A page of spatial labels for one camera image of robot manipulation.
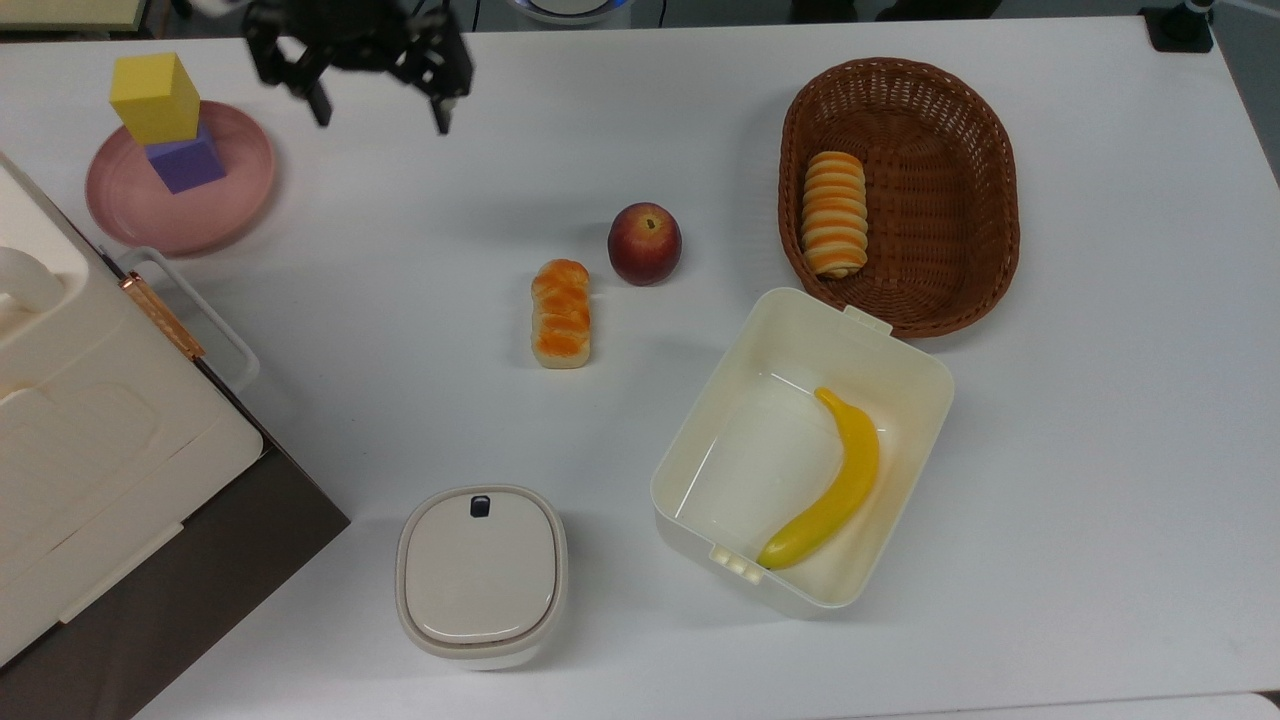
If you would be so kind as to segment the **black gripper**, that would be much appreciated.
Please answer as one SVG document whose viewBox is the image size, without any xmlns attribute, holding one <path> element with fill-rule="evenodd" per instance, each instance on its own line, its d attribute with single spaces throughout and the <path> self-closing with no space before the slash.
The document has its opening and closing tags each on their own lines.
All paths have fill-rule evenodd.
<svg viewBox="0 0 1280 720">
<path fill-rule="evenodd" d="M 448 1 L 419 14 L 398 1 L 251 1 L 243 37 L 259 78 L 305 97 L 323 128 L 333 114 L 320 82 L 329 68 L 388 73 L 424 92 L 440 136 L 472 88 L 474 60 Z"/>
</svg>

